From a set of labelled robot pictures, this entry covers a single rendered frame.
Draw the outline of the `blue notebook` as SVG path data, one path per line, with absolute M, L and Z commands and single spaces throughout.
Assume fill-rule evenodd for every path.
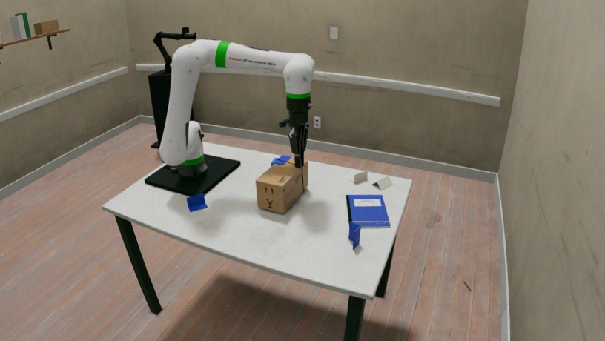
M 361 228 L 390 228 L 383 195 L 346 195 L 348 223 Z

